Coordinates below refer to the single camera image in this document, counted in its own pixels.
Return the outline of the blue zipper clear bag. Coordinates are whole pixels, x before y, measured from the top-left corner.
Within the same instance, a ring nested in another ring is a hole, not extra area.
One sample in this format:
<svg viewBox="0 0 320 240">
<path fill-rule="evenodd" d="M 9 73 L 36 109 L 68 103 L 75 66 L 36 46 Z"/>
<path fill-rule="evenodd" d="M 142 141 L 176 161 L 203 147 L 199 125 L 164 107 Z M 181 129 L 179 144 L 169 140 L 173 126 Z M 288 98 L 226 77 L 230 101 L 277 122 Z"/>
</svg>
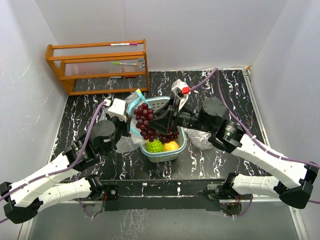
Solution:
<svg viewBox="0 0 320 240">
<path fill-rule="evenodd" d="M 137 109 L 140 104 L 147 102 L 145 97 L 142 94 L 142 91 L 140 89 L 137 89 L 132 94 L 130 94 L 127 98 L 122 100 L 124 100 L 127 105 L 126 113 L 128 114 L 129 117 L 132 117 L 132 120 L 130 123 L 130 131 L 129 131 L 131 136 L 129 137 L 122 136 L 120 138 L 119 142 L 116 144 L 117 150 L 115 151 L 117 153 L 127 153 L 127 152 L 134 151 L 146 142 L 143 139 L 143 137 L 140 135 L 140 130 L 136 128 L 137 121 L 134 116 L 134 110 Z M 100 117 L 101 120 L 107 120 L 106 108 L 104 108 L 102 111 L 104 113 L 104 116 Z"/>
</svg>

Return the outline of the dark red grape bunch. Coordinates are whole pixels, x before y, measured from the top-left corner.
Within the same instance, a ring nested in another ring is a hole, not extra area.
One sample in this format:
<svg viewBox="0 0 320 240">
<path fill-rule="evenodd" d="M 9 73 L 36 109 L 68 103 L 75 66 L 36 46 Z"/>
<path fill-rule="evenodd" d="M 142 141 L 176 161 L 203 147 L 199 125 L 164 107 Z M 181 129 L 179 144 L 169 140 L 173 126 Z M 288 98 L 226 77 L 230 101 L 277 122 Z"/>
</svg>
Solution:
<svg viewBox="0 0 320 240">
<path fill-rule="evenodd" d="M 153 142 L 157 137 L 156 130 L 150 127 L 150 122 L 155 118 L 154 110 L 147 104 L 140 104 L 134 111 L 134 118 L 137 121 L 136 128 L 144 140 Z"/>
</svg>

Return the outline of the green bumpy fruit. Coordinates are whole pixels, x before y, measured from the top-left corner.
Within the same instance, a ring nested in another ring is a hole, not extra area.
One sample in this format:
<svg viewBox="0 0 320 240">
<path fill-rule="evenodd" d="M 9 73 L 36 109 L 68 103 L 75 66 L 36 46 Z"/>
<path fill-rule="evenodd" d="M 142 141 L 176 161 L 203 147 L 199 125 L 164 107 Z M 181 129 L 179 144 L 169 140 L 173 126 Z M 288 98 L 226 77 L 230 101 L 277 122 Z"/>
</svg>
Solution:
<svg viewBox="0 0 320 240">
<path fill-rule="evenodd" d="M 158 139 L 154 139 L 146 144 L 146 150 L 149 153 L 161 153 L 164 151 L 163 143 Z"/>
</svg>

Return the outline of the red zipper clear bag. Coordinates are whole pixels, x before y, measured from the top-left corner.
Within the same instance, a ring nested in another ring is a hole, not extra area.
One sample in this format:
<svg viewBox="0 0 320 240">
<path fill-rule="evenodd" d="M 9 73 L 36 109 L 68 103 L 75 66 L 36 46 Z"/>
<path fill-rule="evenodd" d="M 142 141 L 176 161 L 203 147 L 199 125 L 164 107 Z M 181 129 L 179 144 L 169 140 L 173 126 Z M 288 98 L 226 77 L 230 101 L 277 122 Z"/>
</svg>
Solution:
<svg viewBox="0 0 320 240">
<path fill-rule="evenodd" d="M 200 150 L 208 150 L 214 147 L 209 142 L 209 137 L 211 136 L 209 133 L 188 128 L 184 128 L 184 132 L 196 148 Z"/>
</svg>

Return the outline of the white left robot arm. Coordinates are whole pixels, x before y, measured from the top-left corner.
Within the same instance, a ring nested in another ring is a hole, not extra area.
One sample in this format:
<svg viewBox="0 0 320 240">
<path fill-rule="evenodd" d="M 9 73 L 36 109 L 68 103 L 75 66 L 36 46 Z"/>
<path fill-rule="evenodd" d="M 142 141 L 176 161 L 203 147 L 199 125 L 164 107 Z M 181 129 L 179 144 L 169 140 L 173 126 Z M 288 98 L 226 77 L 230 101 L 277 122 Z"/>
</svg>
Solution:
<svg viewBox="0 0 320 240">
<path fill-rule="evenodd" d="M 70 183 L 62 181 L 80 174 L 97 164 L 101 155 L 116 150 L 122 136 L 130 136 L 132 118 L 117 116 L 92 123 L 86 134 L 69 145 L 52 162 L 32 175 L 0 185 L 1 199 L 5 200 L 4 214 L 14 224 L 34 218 L 44 209 L 75 199 L 97 200 L 104 195 L 104 187 L 96 174 Z"/>
</svg>

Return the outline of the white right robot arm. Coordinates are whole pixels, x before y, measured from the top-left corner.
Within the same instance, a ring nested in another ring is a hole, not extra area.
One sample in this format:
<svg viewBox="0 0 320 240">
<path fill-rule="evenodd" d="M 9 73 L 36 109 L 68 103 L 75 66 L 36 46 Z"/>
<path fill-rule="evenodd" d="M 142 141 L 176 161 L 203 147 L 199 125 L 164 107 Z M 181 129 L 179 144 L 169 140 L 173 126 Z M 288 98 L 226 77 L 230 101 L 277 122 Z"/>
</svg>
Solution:
<svg viewBox="0 0 320 240">
<path fill-rule="evenodd" d="M 222 185 L 208 187 L 208 197 L 233 199 L 240 195 L 269 196 L 304 209 L 310 200 L 319 166 L 309 162 L 289 161 L 280 153 L 245 132 L 229 119 L 229 109 L 215 97 L 204 100 L 200 111 L 179 108 L 173 98 L 152 103 L 154 119 L 149 126 L 160 133 L 175 132 L 177 127 L 209 133 L 208 141 L 217 149 L 250 161 L 267 171 L 269 176 L 247 176 L 229 173 Z"/>
</svg>

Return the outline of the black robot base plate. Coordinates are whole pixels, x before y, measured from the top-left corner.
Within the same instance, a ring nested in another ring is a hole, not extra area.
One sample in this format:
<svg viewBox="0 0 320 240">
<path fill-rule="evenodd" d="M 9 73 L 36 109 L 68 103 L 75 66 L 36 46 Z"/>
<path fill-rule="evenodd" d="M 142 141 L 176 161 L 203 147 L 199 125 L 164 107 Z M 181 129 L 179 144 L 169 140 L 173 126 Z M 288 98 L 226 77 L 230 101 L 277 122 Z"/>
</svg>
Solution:
<svg viewBox="0 0 320 240">
<path fill-rule="evenodd" d="M 105 211 L 122 210 L 207 210 L 219 212 L 227 203 L 228 213 L 240 214 L 246 194 L 216 196 L 222 180 L 94 180 L 104 192 L 98 195 L 103 200 Z"/>
</svg>

